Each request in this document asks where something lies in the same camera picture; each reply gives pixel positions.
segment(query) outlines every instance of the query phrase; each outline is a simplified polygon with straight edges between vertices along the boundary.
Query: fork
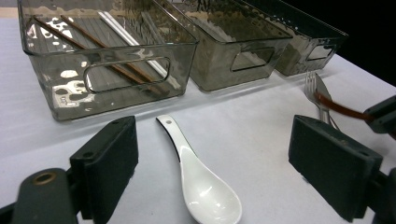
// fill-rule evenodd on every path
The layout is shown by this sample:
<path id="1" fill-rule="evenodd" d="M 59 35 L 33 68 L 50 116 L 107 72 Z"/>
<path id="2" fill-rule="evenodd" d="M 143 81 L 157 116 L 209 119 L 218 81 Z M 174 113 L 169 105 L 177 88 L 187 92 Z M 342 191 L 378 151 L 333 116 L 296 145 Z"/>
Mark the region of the fork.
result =
<path id="1" fill-rule="evenodd" d="M 335 121 L 332 119 L 332 116 L 330 116 L 329 108 L 326 107 L 325 105 L 322 105 L 319 99 L 315 97 L 316 91 L 317 91 L 317 75 L 315 72 L 307 72 L 305 77 L 305 87 L 304 87 L 304 93 L 306 95 L 306 98 L 308 98 L 309 101 L 311 101 L 318 107 L 321 121 L 332 125 L 336 130 L 340 130 L 337 124 L 335 123 Z"/>

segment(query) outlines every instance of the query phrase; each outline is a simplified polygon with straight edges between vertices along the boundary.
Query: white ceramic spoon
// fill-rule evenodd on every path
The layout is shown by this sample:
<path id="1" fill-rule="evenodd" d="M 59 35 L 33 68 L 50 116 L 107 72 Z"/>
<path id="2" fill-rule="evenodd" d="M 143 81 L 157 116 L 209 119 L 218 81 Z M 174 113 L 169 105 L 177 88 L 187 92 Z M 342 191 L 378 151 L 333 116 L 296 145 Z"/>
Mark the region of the white ceramic spoon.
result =
<path id="1" fill-rule="evenodd" d="M 184 201 L 199 223 L 237 223 L 242 216 L 238 196 L 195 155 L 177 123 L 169 115 L 157 120 L 171 137 L 180 161 Z"/>

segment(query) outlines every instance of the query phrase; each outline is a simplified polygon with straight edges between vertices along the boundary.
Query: white table surface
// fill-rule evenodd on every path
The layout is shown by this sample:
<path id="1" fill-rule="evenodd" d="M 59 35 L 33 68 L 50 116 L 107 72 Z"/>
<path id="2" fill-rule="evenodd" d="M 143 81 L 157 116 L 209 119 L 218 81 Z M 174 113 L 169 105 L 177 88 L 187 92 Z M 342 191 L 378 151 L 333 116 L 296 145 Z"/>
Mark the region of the white table surface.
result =
<path id="1" fill-rule="evenodd" d="M 70 167 L 69 157 L 113 119 L 136 116 L 139 163 L 109 223 L 196 223 L 184 204 L 177 154 L 155 119 L 171 115 L 200 160 L 237 192 L 240 223 L 347 223 L 290 165 L 294 115 L 318 118 L 304 95 L 304 75 L 267 79 L 204 93 L 189 81 L 184 95 L 67 122 L 50 114 L 17 19 L 0 20 L 0 207 L 14 203 L 24 178 L 43 169 Z M 334 55 L 318 71 L 334 101 L 358 111 L 396 94 L 395 87 Z M 335 112 L 343 133 L 396 167 L 396 141 L 361 120 Z M 363 219 L 372 223 L 368 208 Z M 80 220 L 80 223 L 92 223 Z"/>

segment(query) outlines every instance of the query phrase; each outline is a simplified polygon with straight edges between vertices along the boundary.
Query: spoon handle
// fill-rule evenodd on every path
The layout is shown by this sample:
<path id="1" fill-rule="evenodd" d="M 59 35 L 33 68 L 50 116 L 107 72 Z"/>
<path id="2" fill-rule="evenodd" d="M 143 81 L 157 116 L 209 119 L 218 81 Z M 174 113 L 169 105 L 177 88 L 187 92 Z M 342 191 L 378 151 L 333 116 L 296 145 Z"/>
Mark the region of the spoon handle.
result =
<path id="1" fill-rule="evenodd" d="M 188 148 L 193 151 L 183 132 L 178 127 L 176 121 L 169 115 L 160 115 L 157 120 L 168 132 L 177 151 L 178 160 L 180 161 L 180 151 L 182 148 Z"/>

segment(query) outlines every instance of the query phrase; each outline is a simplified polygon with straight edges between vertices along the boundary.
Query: transparent storage container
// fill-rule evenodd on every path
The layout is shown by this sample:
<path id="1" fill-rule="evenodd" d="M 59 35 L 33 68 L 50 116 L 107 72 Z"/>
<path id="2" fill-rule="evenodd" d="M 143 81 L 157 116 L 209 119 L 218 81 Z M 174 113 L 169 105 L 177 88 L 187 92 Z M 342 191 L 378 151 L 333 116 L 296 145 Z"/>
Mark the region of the transparent storage container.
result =
<path id="1" fill-rule="evenodd" d="M 201 91 L 269 77 L 291 40 L 287 32 L 233 0 L 156 1 L 199 40 L 191 78 Z"/>
<path id="2" fill-rule="evenodd" d="M 293 36 L 276 64 L 284 76 L 322 69 L 348 34 L 280 0 L 235 0 Z"/>
<path id="3" fill-rule="evenodd" d="M 198 40 L 157 2 L 19 0 L 18 8 L 22 48 L 55 119 L 184 94 Z"/>

